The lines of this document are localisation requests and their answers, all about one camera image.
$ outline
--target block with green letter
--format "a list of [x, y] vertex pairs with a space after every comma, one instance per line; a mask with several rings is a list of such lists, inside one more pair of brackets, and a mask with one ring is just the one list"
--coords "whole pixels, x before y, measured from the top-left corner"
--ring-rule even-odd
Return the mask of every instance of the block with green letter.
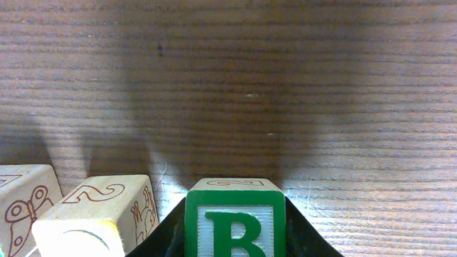
[[204, 178], [187, 194], [186, 257], [286, 256], [286, 199], [263, 178]]

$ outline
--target brown outline drawing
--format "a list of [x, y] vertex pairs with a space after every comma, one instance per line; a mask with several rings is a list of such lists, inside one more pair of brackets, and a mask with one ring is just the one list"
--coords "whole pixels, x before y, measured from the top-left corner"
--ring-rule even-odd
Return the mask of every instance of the brown outline drawing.
[[[10, 233], [8, 257], [14, 257], [26, 243], [27, 239], [29, 238], [31, 225], [38, 218], [36, 216], [36, 211], [38, 209], [40, 209], [40, 207], [47, 201], [52, 206], [54, 206], [51, 199], [48, 198], [47, 196], [48, 196], [47, 187], [45, 187], [43, 185], [36, 186], [34, 188], [34, 190], [32, 191], [29, 200], [27, 200], [27, 201], [16, 200], [12, 204], [10, 204], [10, 206], [7, 208], [6, 213], [5, 213], [5, 222], [11, 223], [11, 226], [9, 228], [11, 233]], [[26, 225], [16, 225], [16, 226], [19, 226], [20, 228], [27, 227], [27, 226], [29, 227], [27, 230], [26, 236], [24, 236], [24, 234], [22, 234], [25, 231], [21, 231], [22, 233], [19, 233], [18, 231], [16, 233], [14, 233], [14, 230], [15, 230], [14, 224], [19, 223], [19, 222], [21, 224], [26, 224]]]
[[[154, 204], [154, 199], [152, 198], [152, 194], [148, 186], [144, 186], [143, 195], [145, 200], [143, 210], [140, 212], [138, 201], [135, 201], [134, 205], [130, 208], [130, 211], [134, 214], [135, 220], [136, 246], [138, 246], [149, 236], [149, 234], [152, 231], [152, 228], [156, 224], [156, 205]], [[146, 226], [147, 220], [143, 222], [143, 218], [148, 217], [148, 213], [150, 213], [148, 221], [151, 224], [151, 228], [149, 230]], [[140, 234], [138, 234], [138, 229], [140, 225], [143, 225], [143, 228], [141, 228], [141, 232]]]
[[[113, 195], [113, 196], [110, 196], [111, 194], [113, 194], [114, 192], [116, 192], [116, 190], [118, 188], [112, 188], [113, 186], [122, 186], [122, 190], [120, 192], [118, 192], [117, 194]], [[110, 199], [113, 199], [115, 197], [117, 197], [118, 195], [120, 195], [122, 192], [124, 192], [125, 190], [125, 186], [122, 185], [122, 184], [111, 184], [111, 185], [108, 185], [106, 187], [106, 189], [110, 190], [111, 192], [109, 193], [102, 193], [100, 190], [98, 190], [97, 188], [93, 187], [93, 186], [80, 186], [78, 189], [76, 189], [71, 195], [69, 195], [62, 203], [67, 203], [67, 204], [71, 204], [71, 203], [80, 203], [81, 202], [81, 196], [82, 195], [86, 195], [87, 199], [89, 201], [93, 201], [93, 202], [101, 202], [101, 201], [107, 201], [107, 200], [110, 200]], [[103, 198], [103, 199], [100, 199], [100, 200], [94, 200], [91, 198], [91, 194], [92, 192], [97, 192], [98, 193], [98, 196], [110, 196], [108, 198]], [[76, 199], [78, 201], [70, 201], [69, 199], [74, 197], [75, 194], [78, 194], [78, 196], [76, 196]]]
[[[15, 176], [16, 178], [11, 179], [10, 181], [8, 181], [8, 179], [1, 179], [1, 177], [5, 177], [5, 176]], [[3, 186], [6, 186], [8, 183], [13, 182], [20, 177], [22, 177], [22, 175], [0, 175], [0, 188]]]
[[229, 186], [231, 184], [246, 186], [263, 186], [262, 181], [208, 181], [206, 183], [211, 186]]

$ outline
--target alphabet block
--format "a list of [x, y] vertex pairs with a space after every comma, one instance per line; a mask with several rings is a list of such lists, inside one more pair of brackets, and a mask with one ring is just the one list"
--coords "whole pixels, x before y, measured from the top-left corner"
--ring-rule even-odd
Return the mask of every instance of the alphabet block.
[[32, 224], [61, 199], [50, 165], [0, 166], [0, 256], [22, 257], [34, 251]]
[[40, 217], [32, 232], [46, 257], [125, 256], [158, 224], [148, 176], [96, 176]]
[[204, 178], [187, 194], [188, 257], [286, 255], [286, 199], [262, 178]]

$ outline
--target tabletop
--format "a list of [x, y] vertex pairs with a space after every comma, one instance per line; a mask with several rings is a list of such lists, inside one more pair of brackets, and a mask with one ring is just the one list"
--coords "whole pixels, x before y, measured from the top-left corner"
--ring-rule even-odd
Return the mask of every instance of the tabletop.
[[457, 3], [3, 1], [0, 163], [269, 178], [345, 256], [457, 254]]

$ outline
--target green letter b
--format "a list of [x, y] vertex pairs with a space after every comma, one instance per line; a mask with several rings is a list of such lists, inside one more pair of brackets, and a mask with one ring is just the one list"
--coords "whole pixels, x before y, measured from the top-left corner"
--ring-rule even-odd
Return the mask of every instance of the green letter b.
[[[207, 219], [214, 223], [214, 256], [231, 257], [232, 248], [243, 248], [249, 257], [265, 257], [265, 253], [253, 241], [262, 230], [260, 221], [247, 213], [207, 212]], [[231, 224], [238, 222], [244, 225], [246, 232], [241, 238], [231, 237]]]

